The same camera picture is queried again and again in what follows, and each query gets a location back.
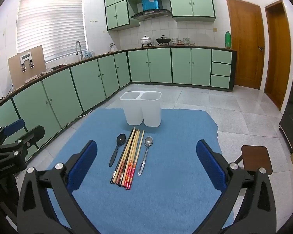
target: drawer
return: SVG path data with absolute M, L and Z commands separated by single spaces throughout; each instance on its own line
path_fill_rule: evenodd
M 231 64 L 232 53 L 228 51 L 222 50 L 213 50 L 213 58 L 214 62 L 228 63 Z
M 223 75 L 230 76 L 231 75 L 231 64 L 223 64 L 223 63 L 212 63 L 212 74 L 213 75 Z
M 211 76 L 212 87 L 229 89 L 229 82 L 230 82 L 230 77 L 216 76 L 216 75 Z

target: blue box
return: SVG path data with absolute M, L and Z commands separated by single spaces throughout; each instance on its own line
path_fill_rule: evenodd
M 161 9 L 162 1 L 161 0 L 142 0 L 143 11 L 152 10 L 152 9 Z

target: sink faucet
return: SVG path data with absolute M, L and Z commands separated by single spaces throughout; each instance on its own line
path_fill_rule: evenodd
M 79 50 L 80 50 L 80 59 L 83 60 L 84 57 L 83 57 L 82 52 L 81 52 L 81 46 L 80 46 L 79 40 L 76 41 L 76 55 L 78 55 L 78 44 L 79 44 Z

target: range hood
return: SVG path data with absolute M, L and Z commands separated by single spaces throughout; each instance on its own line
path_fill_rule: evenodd
M 160 16 L 172 16 L 172 13 L 166 9 L 151 9 L 147 11 L 139 12 L 133 15 L 131 18 L 137 19 L 139 21 L 144 21 L 146 19 L 160 17 Z

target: green bottle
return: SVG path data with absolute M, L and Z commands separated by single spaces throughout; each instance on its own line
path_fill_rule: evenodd
M 231 48 L 231 34 L 229 31 L 225 33 L 225 40 L 226 40 L 226 48 L 230 49 Z

